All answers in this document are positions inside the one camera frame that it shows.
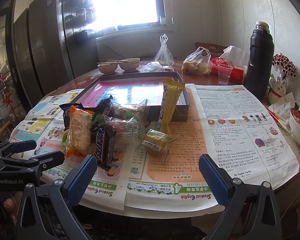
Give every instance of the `rabbit figurine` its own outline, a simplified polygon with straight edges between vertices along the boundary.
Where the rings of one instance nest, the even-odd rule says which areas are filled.
[[[279,98],[286,95],[286,87],[282,82],[280,82],[280,78],[278,77],[276,82],[272,82],[272,90],[269,92],[268,100],[269,103],[272,105],[278,101]]]

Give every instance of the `orange newspaper section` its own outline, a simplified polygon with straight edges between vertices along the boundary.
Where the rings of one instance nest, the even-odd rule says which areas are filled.
[[[187,122],[172,122],[170,129],[177,139],[169,144],[170,154],[165,162],[161,156],[150,155],[147,175],[160,182],[205,182],[198,160],[207,153],[202,125],[192,92],[187,88],[189,114]]]

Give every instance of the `bowl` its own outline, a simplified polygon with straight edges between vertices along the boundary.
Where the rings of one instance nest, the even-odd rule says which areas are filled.
[[[101,63],[98,65],[98,69],[100,70],[100,72],[105,75],[113,74],[117,67],[118,63]]]
[[[125,72],[135,71],[137,67],[140,65],[140,58],[126,58],[124,60],[128,60],[128,62],[119,63],[120,68],[122,68]]]
[[[298,117],[300,119],[300,111],[294,108],[290,109],[290,117],[289,117],[289,125],[291,128],[291,135],[296,141],[296,143],[300,146],[300,126],[298,125],[297,121],[294,119]]]

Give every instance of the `plastic cup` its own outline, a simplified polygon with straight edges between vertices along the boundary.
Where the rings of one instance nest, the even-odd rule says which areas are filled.
[[[232,69],[233,67],[231,66],[218,64],[218,83],[220,85],[228,85]]]

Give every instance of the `black thermos bottle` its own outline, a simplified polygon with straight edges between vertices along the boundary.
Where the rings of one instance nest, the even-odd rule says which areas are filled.
[[[268,24],[257,22],[250,38],[250,57],[244,86],[259,100],[263,99],[267,90],[274,49]]]

